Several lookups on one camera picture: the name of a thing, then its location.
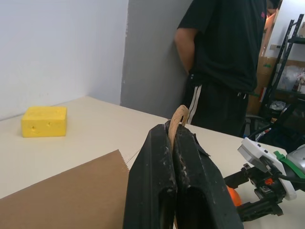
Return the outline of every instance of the white plastic part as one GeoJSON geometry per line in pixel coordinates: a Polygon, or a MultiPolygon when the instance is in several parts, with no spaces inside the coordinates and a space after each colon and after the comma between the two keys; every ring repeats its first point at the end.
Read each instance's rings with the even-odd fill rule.
{"type": "MultiPolygon", "coordinates": [[[[273,165],[277,167],[277,169],[286,176],[286,172],[284,169],[283,164],[277,160],[277,158],[267,151],[266,149],[262,148],[258,142],[251,141],[249,138],[245,138],[242,141],[242,145],[239,147],[238,151],[243,155],[243,157],[251,163],[253,166],[257,167],[258,169],[262,170],[263,172],[267,172],[268,169],[265,164],[263,164],[260,160],[262,156],[268,158],[272,161],[273,165]]],[[[288,180],[279,179],[282,183],[285,191],[286,196],[285,199],[293,200],[296,199],[296,191],[288,180]]]]}

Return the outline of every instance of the green clip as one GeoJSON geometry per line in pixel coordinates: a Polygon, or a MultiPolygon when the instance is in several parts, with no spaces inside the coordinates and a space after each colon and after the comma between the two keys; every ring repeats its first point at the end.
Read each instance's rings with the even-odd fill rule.
{"type": "Polygon", "coordinates": [[[275,151],[274,154],[279,161],[288,165],[300,178],[305,178],[305,174],[302,170],[300,170],[292,161],[288,160],[283,154],[278,151],[275,151]]]}

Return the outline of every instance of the black cable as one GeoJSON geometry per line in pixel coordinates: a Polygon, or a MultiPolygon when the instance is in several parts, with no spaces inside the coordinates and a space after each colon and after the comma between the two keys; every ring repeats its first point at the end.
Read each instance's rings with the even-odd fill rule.
{"type": "Polygon", "coordinates": [[[293,183],[305,184],[305,179],[303,179],[303,178],[288,177],[288,176],[284,176],[283,174],[280,174],[280,173],[277,176],[283,180],[288,180],[293,183]]]}

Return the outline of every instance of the white table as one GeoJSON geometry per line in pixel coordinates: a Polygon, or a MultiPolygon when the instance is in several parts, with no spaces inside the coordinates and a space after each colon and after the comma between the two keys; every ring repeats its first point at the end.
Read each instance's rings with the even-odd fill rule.
{"type": "MultiPolygon", "coordinates": [[[[23,138],[21,116],[0,122],[0,198],[76,167],[116,149],[131,168],[148,131],[165,118],[108,104],[90,97],[63,104],[68,107],[68,131],[65,137],[23,138]]],[[[246,161],[238,153],[241,139],[187,125],[197,134],[203,149],[224,177],[238,172],[246,161]]],[[[265,146],[269,151],[284,150],[265,146]]],[[[237,190],[243,202],[257,201],[254,187],[248,183],[237,190]]],[[[245,223],[245,229],[305,228],[305,193],[298,199],[280,204],[284,216],[266,216],[245,223]]]]}

